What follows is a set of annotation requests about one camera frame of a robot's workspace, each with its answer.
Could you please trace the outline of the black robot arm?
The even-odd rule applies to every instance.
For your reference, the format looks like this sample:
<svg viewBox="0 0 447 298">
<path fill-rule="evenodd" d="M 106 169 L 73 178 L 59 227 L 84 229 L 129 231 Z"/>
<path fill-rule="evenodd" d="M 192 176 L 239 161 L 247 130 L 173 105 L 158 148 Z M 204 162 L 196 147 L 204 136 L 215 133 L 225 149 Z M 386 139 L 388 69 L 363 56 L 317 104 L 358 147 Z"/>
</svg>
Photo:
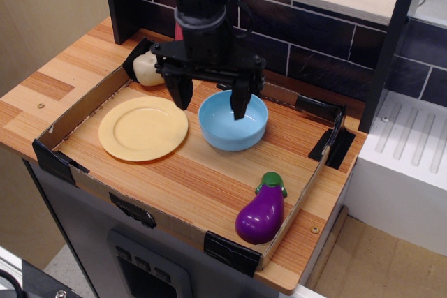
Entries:
<svg viewBox="0 0 447 298">
<path fill-rule="evenodd" d="M 176 0 L 174 16 L 183 38 L 151 48 L 156 71 L 182 110 L 191 102 L 194 80 L 217 82 L 230 87 L 230 107 L 241 119 L 265 84 L 266 60 L 242 44 L 245 33 L 234 32 L 228 15 L 232 4 L 247 9 L 239 0 Z"/>
</svg>

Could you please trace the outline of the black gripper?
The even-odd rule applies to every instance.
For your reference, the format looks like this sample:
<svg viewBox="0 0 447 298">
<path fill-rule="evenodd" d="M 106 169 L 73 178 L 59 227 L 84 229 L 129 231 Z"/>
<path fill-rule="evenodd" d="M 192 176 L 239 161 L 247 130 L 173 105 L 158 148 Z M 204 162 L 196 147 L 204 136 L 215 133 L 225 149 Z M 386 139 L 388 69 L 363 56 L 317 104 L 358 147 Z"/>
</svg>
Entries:
<svg viewBox="0 0 447 298">
<path fill-rule="evenodd" d="M 243 119 L 251 92 L 265 84 L 265 60 L 236 38 L 227 21 L 216 29 L 182 28 L 184 40 L 156 43 L 156 69 L 176 106 L 186 110 L 193 96 L 193 79 L 232 85 L 230 106 L 234 120 Z"/>
</svg>

